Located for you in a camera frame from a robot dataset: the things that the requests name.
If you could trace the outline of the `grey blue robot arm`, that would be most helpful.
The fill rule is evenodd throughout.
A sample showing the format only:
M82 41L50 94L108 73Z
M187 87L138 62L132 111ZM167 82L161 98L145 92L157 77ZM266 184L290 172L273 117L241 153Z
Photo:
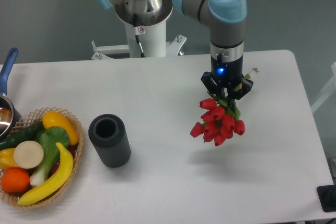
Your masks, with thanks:
M229 101L253 86L243 78L247 0L95 0L114 8L127 31L132 58L166 55L166 20L173 10L209 28L211 70L202 75L208 92Z

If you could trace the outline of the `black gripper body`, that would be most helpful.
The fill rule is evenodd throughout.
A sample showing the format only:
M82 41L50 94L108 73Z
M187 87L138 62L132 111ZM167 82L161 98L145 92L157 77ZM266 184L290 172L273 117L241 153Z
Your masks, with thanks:
M235 88L235 100L240 100L251 91L254 82L245 79L242 73L243 56L239 59L225 62L224 55L219 54L215 58L211 56L211 71L204 72L201 81L209 93L217 96L217 85L222 87L231 85Z

